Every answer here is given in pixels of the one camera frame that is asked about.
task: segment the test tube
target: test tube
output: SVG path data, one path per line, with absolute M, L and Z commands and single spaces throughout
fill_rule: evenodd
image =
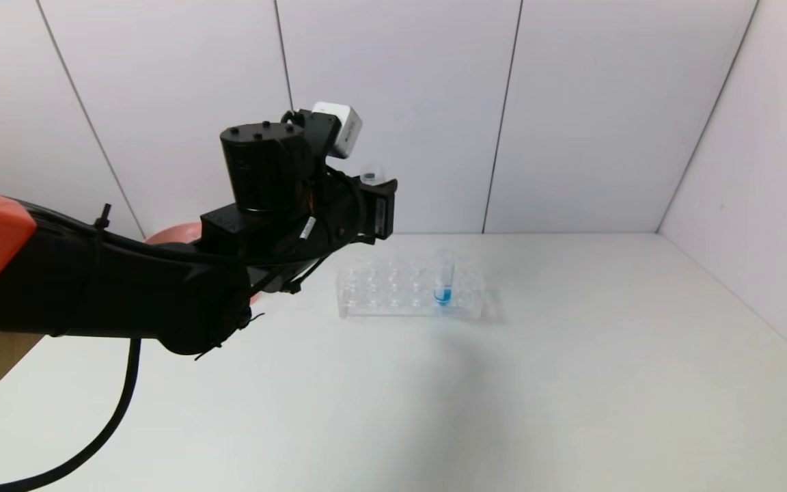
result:
M 451 302 L 451 287 L 454 285 L 454 252 L 440 249 L 437 253 L 437 286 L 433 295 L 438 305 Z

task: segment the white wall panel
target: white wall panel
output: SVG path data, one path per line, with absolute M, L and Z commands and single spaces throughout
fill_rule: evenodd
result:
M 110 230 L 141 238 L 28 0 L 0 1 L 0 194 L 89 222 L 111 203 Z
M 273 0 L 42 0 L 145 233 L 232 202 L 219 134 L 290 109 Z
M 486 230 L 656 230 L 754 3 L 525 0 Z
M 356 174 L 399 178 L 397 232 L 480 232 L 518 0 L 279 0 L 294 106 L 363 118 Z
M 787 0 L 762 0 L 661 226 L 787 339 Z

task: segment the white table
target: white table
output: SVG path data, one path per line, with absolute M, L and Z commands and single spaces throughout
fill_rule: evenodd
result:
M 337 317 L 338 264 L 449 246 L 482 324 Z M 120 429 L 46 490 L 787 491 L 787 344 L 652 234 L 397 236 L 338 253 L 198 362 L 145 342 Z M 0 482 L 59 465 L 128 342 L 45 339 L 0 383 Z

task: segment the black cable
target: black cable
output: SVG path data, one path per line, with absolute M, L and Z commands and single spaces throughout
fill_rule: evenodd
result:
M 106 232 L 105 228 L 111 225 L 109 221 L 109 214 L 111 213 L 111 204 L 106 203 L 105 206 L 102 208 L 102 214 L 99 218 L 96 219 L 94 222 L 93 227 L 96 229 L 96 239 L 94 239 L 94 251 L 93 251 L 93 269 L 90 271 L 90 275 L 84 278 L 84 282 L 81 284 L 81 295 L 78 296 L 78 302 L 72 306 L 72 323 L 77 324 L 81 323 L 79 317 L 81 317 L 81 312 L 84 312 L 85 308 L 87 308 L 87 293 L 96 285 L 96 280 L 99 277 L 100 266 L 102 262 L 102 252 L 104 251 L 104 244 Z M 65 324 L 62 328 L 57 329 L 51 336 L 60 337 L 68 334 L 69 332 L 69 324 Z
M 294 247 L 290 250 L 290 252 L 295 252 L 297 249 L 299 249 L 299 247 L 304 242 L 305 242 L 305 238 L 301 237 L 299 239 L 299 242 L 294 244 Z M 276 266 L 275 268 L 272 268 L 272 270 L 270 270 L 266 275 L 264 275 L 263 278 L 260 278 L 260 280 L 258 282 L 254 283 L 251 286 L 251 288 L 247 291 L 247 294 L 245 294 L 245 299 L 250 299 L 250 298 L 252 298 L 254 296 L 254 294 L 259 292 L 260 290 L 263 290 L 263 287 L 268 286 L 269 283 L 271 283 L 273 280 L 275 280 L 276 277 L 281 275 L 281 272 L 284 271 L 287 267 L 288 267 L 288 265 L 282 264 L 282 265 Z M 258 316 L 259 315 L 254 316 L 253 318 L 251 318 L 250 321 L 255 320 Z M 218 340 L 218 342 L 216 342 L 215 345 L 211 346 L 205 352 L 202 352 L 201 354 L 197 355 L 196 358 L 194 358 L 193 360 L 194 361 L 199 361 L 199 359 L 203 358 L 206 354 L 211 352 L 213 349 L 220 349 L 223 346 L 223 342 L 224 342 L 224 340 Z
M 330 256 L 322 256 L 322 258 L 320 258 L 318 261 L 316 261 L 315 264 L 313 264 L 312 267 L 309 268 L 309 270 L 306 270 L 302 274 L 302 276 L 300 276 L 300 278 L 294 278 L 293 280 L 291 280 L 287 284 L 284 284 L 284 286 L 281 287 L 281 291 L 282 292 L 291 293 L 291 294 L 296 294 L 296 293 L 300 292 L 300 290 L 303 289 L 303 281 L 306 280 L 306 278 L 308 278 L 309 275 L 311 275 L 315 270 L 318 270 L 318 267 L 321 266 L 321 264 L 327 258 L 330 258 Z
M 354 196 L 354 200 L 357 201 L 357 208 L 358 208 L 357 220 L 355 221 L 352 230 L 344 234 L 342 236 L 342 239 L 338 243 L 334 243 L 326 248 L 313 251 L 312 254 L 258 257 L 258 256 L 213 255 L 207 253 L 188 253 L 185 251 L 176 251 L 174 249 L 158 248 L 157 246 L 151 246 L 150 244 L 140 243 L 138 241 L 128 239 L 127 237 L 116 236 L 116 234 L 112 234 L 111 236 L 107 237 L 106 243 L 113 244 L 115 246 L 118 246 L 119 248 L 140 255 L 152 256 L 153 258 L 160 258 L 160 259 L 176 261 L 176 262 L 205 262 L 205 264 L 275 266 L 275 265 L 283 265 L 283 264 L 298 264 L 298 262 L 310 262 L 310 261 L 315 261 L 318 258 L 322 258 L 323 256 L 330 256 L 332 253 L 336 252 L 337 250 L 344 248 L 348 244 L 352 243 L 354 239 L 356 239 L 356 237 L 360 234 L 360 230 L 362 229 L 363 224 L 366 221 L 366 205 L 365 203 L 363 203 L 363 196 L 360 194 L 359 188 L 357 187 L 356 184 L 354 184 L 354 182 L 349 177 L 342 174 L 341 171 L 337 171 L 336 169 L 331 168 L 330 166 L 326 166 L 326 167 L 327 167 L 327 171 L 330 172 L 331 176 L 337 178 L 337 180 L 341 181 L 343 184 L 345 184 L 348 187 L 349 191 Z M 71 230 L 84 234 L 84 236 L 96 237 L 97 234 L 96 228 L 84 224 L 84 222 L 76 221 L 67 215 L 60 214 L 59 212 L 54 212 L 53 210 L 44 208 L 43 206 L 34 205 L 28 202 L 22 202 L 21 200 L 16 200 L 16 202 L 19 202 L 31 212 L 35 212 L 36 214 L 43 216 L 49 221 L 52 221 L 63 227 L 71 228 Z
M 304 127 L 305 116 L 299 111 L 288 111 L 281 117 L 281 122 L 284 124 L 294 124 L 299 127 Z
M 135 380 L 138 377 L 138 355 L 141 352 L 141 339 L 133 338 L 129 340 L 129 355 L 126 362 L 126 377 L 123 381 L 123 390 L 115 412 L 109 418 L 109 422 L 105 424 L 99 435 L 93 439 L 86 448 L 81 449 L 78 454 L 72 456 L 69 461 L 59 465 L 59 467 L 50 469 L 43 474 L 37 474 L 30 478 L 16 480 L 16 482 L 1 483 L 0 492 L 26 492 L 28 490 L 35 490 L 56 480 L 62 479 L 69 473 L 74 472 L 79 466 L 83 465 L 87 460 L 93 457 L 97 451 L 104 445 L 115 432 L 115 429 L 123 420 L 123 415 L 126 414 L 126 409 L 129 406 L 129 401 L 132 400 L 132 393 L 135 389 Z

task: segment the blue liquid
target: blue liquid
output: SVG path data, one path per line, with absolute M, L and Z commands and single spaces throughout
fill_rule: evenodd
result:
M 446 286 L 443 289 L 436 289 L 433 296 L 437 298 L 439 305 L 447 305 L 447 303 L 451 302 L 451 287 Z

